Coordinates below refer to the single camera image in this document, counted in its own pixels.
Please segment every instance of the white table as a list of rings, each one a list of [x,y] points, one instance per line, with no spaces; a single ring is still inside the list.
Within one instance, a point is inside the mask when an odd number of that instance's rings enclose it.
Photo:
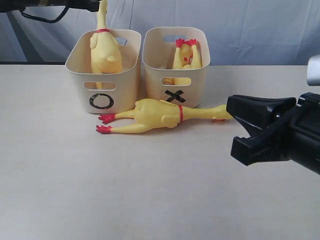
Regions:
[[[319,93],[306,71],[210,67],[201,107]],[[235,120],[99,134],[63,65],[0,72],[1,240],[319,239],[320,176],[293,161],[242,165]]]

